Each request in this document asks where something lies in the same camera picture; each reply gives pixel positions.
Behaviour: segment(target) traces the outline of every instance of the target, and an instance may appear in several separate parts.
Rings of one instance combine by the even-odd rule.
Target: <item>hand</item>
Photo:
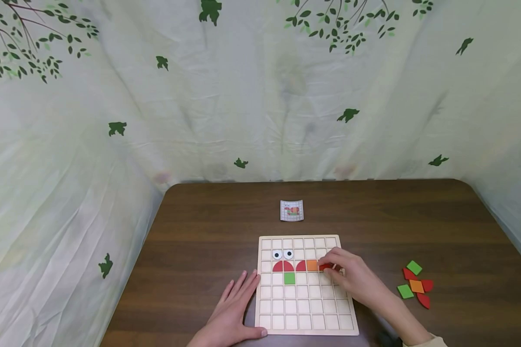
[[[358,255],[354,255],[344,249],[334,247],[319,261],[319,265],[333,263],[345,269],[345,277],[333,269],[325,269],[324,273],[334,282],[341,285],[352,298],[369,307],[371,310],[380,311],[382,306],[389,303],[395,295],[382,283],[380,278],[369,269],[367,264]]]
[[[224,289],[214,312],[193,337],[188,347],[228,347],[243,340],[261,339],[268,335],[264,328],[243,325],[247,303],[253,296],[261,277],[256,270],[247,278],[243,271],[237,282],[231,280]]]
[[[334,247],[319,261],[319,265],[337,264],[345,269],[345,276],[327,268],[324,273],[340,285],[353,299],[374,310],[388,321],[407,346],[432,340],[432,335],[415,318],[399,297],[382,283],[360,256]]]

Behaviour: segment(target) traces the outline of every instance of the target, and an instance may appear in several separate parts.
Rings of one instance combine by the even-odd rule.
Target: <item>grid square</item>
[[[303,249],[296,249],[295,258],[298,260],[305,259],[305,251]]]
[[[270,277],[271,275],[270,274],[260,274],[260,284],[262,285],[265,285],[265,284],[270,284]]]
[[[311,311],[312,313],[323,313],[322,300],[311,300]]]
[[[347,300],[336,300],[338,306],[338,313],[349,313],[349,302]]]
[[[311,316],[299,316],[299,328],[301,330],[311,330]]]
[[[336,302],[334,300],[323,300],[324,313],[336,313]]]
[[[293,248],[303,248],[303,239],[293,239]]]
[[[272,317],[260,316],[259,325],[266,329],[272,329]]]
[[[324,249],[324,248],[317,248],[316,249],[316,258],[317,259],[320,259],[320,258],[322,258],[325,255],[326,255],[326,249]]]
[[[338,316],[336,315],[327,315],[326,316],[326,326],[330,330],[337,330],[340,328],[338,324]]]
[[[347,297],[345,290],[337,284],[334,284],[334,293],[336,294],[336,297]]]
[[[260,271],[261,272],[270,272],[272,271],[272,263],[271,262],[261,262],[260,263]]]
[[[273,300],[272,301],[272,313],[284,313],[284,301]]]
[[[331,284],[331,279],[325,273],[318,273],[318,278],[320,280],[320,284]]]
[[[322,297],[334,297],[334,291],[331,285],[322,286]]]
[[[295,284],[295,273],[286,272],[284,274],[284,284]]]
[[[309,297],[320,297],[320,287],[318,285],[309,285]]]
[[[286,329],[297,330],[297,316],[286,314]]]
[[[261,299],[270,299],[271,290],[269,286],[261,286],[260,288],[260,298]]]
[[[272,287],[272,297],[274,297],[274,299],[282,299],[284,297],[283,286],[273,286]]]
[[[324,316],[319,316],[319,315],[313,316],[313,329],[316,329],[316,330],[326,329],[326,325],[324,325]]]
[[[272,246],[272,242],[270,240],[262,240],[262,249],[270,249]]]
[[[300,299],[307,299],[309,297],[309,290],[306,285],[297,286],[297,297]]]
[[[284,284],[284,274],[282,274],[281,272],[272,274],[272,284]]]
[[[309,281],[309,284],[319,284],[320,281],[318,280],[318,273],[307,273],[307,279]]]
[[[286,300],[286,313],[297,313],[296,300]]]
[[[315,246],[316,248],[326,248],[326,244],[324,243],[323,238],[316,238],[315,239]]]
[[[342,330],[353,330],[353,322],[350,315],[340,315],[340,328]]]
[[[306,259],[316,259],[316,252],[314,249],[305,249]]]
[[[262,251],[260,253],[260,259],[261,260],[271,260],[272,259],[272,252],[270,252],[270,251]]]
[[[297,300],[297,310],[299,313],[311,313],[309,300]]]
[[[260,301],[260,313],[271,313],[271,304],[270,300],[261,300]]]
[[[326,247],[327,248],[334,248],[337,246],[338,246],[338,244],[336,243],[336,238],[326,238]]]
[[[313,239],[305,239],[305,248],[315,248],[315,240]]]
[[[285,327],[284,316],[272,316],[272,329],[283,330]]]
[[[286,286],[285,293],[286,293],[286,297],[289,297],[290,299],[295,299],[295,297],[296,297],[296,292],[295,292],[294,286]]]
[[[296,284],[307,284],[307,274],[296,273]]]

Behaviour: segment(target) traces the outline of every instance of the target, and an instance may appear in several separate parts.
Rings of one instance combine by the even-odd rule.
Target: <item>right hand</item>
[[[360,256],[334,247],[318,261],[319,265],[329,263],[343,267],[345,276],[333,269],[324,269],[324,273],[351,294],[353,299],[370,309],[378,312],[384,309],[391,300],[397,298],[369,269]]]

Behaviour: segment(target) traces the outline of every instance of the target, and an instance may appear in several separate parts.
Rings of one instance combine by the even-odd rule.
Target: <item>tree branch print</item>
[[[75,32],[62,32],[55,19],[63,25],[71,25],[69,30]],[[62,77],[62,61],[43,53],[51,49],[53,41],[65,40],[69,54],[77,58],[90,56],[77,33],[97,40],[99,30],[90,19],[70,14],[69,7],[61,0],[49,0],[45,8],[32,6],[31,0],[0,0],[0,79],[22,79],[37,74],[48,83],[48,77]]]
[[[351,53],[351,55],[354,55],[356,48],[367,40],[364,37],[362,30],[357,30],[358,23],[364,23],[365,27],[369,26],[371,22],[378,23],[380,25],[380,29],[378,29],[379,38],[384,37],[386,34],[388,34],[388,36],[395,36],[393,30],[396,28],[388,25],[392,23],[390,22],[391,20],[398,21],[399,14],[397,14],[396,11],[390,12],[385,0],[380,0],[382,8],[378,9],[374,13],[367,14],[363,14],[363,11],[368,0],[319,1],[329,3],[325,12],[318,12],[316,14],[316,16],[319,17],[318,24],[322,25],[320,29],[313,31],[311,22],[309,22],[312,11],[307,8],[303,10],[305,5],[309,3],[309,0],[304,0],[303,3],[301,0],[291,1],[291,6],[297,7],[298,10],[293,17],[286,19],[286,22],[288,23],[284,27],[289,28],[290,26],[299,26],[301,27],[300,32],[306,31],[309,34],[309,37],[318,35],[320,39],[324,38],[325,40],[331,40],[329,47],[330,52],[333,51],[334,48],[337,48],[338,45],[343,45],[345,54]],[[349,11],[351,5],[353,7],[352,10],[356,10],[349,19],[344,19],[342,16]]]

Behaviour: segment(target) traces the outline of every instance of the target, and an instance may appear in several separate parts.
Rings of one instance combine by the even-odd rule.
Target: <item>orange square piece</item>
[[[307,271],[318,271],[318,266],[316,266],[316,260],[307,260]]]
[[[411,286],[411,291],[414,293],[424,294],[425,290],[423,289],[423,283],[421,281],[409,280],[409,285]]]

